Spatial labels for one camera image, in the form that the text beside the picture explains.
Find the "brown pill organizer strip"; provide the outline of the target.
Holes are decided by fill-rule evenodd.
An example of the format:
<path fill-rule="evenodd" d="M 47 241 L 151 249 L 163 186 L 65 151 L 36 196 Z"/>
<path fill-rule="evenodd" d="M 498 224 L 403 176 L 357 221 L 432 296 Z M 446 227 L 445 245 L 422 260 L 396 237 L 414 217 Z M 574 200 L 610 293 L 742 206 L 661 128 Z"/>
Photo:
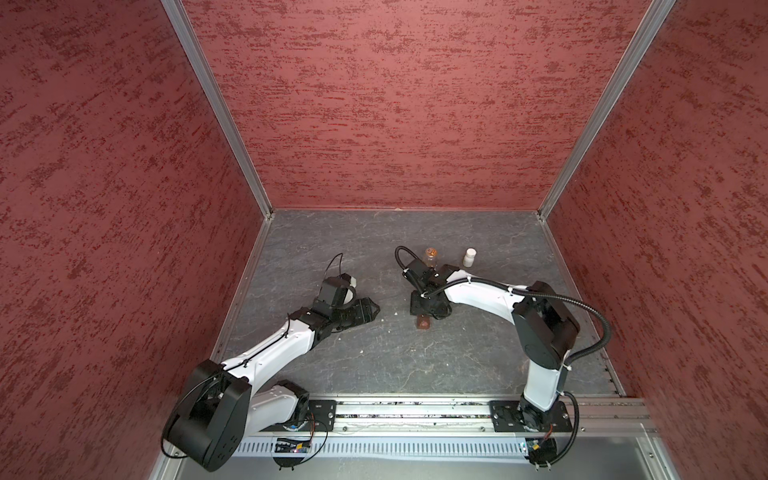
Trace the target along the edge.
<path fill-rule="evenodd" d="M 418 330 L 428 330 L 431 327 L 431 318 L 427 315 L 419 315 L 416 320 Z"/>

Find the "white pill bottle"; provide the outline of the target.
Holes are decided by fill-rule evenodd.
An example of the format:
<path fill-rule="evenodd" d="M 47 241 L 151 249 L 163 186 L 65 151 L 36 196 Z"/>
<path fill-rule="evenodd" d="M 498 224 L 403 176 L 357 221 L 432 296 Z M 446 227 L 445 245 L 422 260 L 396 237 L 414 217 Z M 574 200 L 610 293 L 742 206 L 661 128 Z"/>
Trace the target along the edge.
<path fill-rule="evenodd" d="M 474 265 L 475 259 L 477 255 L 477 250 L 474 248 L 468 248 L 465 251 L 464 257 L 462 259 L 462 265 L 465 268 L 471 268 Z"/>

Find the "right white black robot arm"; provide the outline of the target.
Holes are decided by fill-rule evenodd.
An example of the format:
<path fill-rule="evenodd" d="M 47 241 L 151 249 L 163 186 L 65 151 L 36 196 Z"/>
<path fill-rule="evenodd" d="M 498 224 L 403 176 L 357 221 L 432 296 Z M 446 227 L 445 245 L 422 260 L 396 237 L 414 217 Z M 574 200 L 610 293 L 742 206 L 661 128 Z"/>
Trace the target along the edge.
<path fill-rule="evenodd" d="M 455 304 L 500 317 L 515 327 L 529 366 L 518 418 L 529 431 L 543 431 L 567 378 L 565 361 L 580 332 L 578 321 L 552 288 L 537 281 L 513 286 L 483 279 L 456 267 L 440 269 L 415 260 L 403 268 L 412 285 L 411 313 L 444 319 Z"/>

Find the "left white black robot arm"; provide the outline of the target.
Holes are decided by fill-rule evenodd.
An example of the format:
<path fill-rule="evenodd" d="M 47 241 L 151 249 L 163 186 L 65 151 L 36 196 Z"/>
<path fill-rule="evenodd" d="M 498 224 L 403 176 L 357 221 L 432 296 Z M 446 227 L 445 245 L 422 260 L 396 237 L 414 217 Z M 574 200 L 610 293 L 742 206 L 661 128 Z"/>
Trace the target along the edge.
<path fill-rule="evenodd" d="M 263 387 L 293 360 L 329 336 L 368 324 L 380 312 L 361 297 L 356 280 L 327 277 L 309 307 L 288 314 L 282 327 L 256 346 L 221 363 L 205 360 L 187 378 L 161 434 L 161 453 L 189 458 L 212 472 L 223 466 L 241 441 L 277 424 L 308 422 L 309 394 L 290 381 Z"/>

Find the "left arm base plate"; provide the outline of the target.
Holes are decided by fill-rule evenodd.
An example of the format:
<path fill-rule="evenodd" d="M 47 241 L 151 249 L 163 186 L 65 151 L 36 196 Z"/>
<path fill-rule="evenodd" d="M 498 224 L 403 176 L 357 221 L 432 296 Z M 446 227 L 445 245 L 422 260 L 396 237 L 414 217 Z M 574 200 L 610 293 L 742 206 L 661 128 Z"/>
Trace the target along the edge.
<path fill-rule="evenodd" d="M 338 402 L 335 400 L 309 399 L 300 401 L 297 405 L 292 428 L 299 432 L 309 432 L 314 423 L 322 433 L 334 429 Z"/>

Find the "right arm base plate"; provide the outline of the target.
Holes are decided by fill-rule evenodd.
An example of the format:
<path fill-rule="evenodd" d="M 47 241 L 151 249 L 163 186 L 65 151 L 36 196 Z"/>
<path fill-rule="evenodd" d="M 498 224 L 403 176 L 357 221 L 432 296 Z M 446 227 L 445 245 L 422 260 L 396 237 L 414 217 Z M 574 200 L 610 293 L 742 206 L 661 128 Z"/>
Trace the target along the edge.
<path fill-rule="evenodd" d="M 566 404 L 556 401 L 547 411 L 541 411 L 519 401 L 490 401 L 490 418 L 494 431 L 544 434 L 566 433 L 573 430 Z"/>

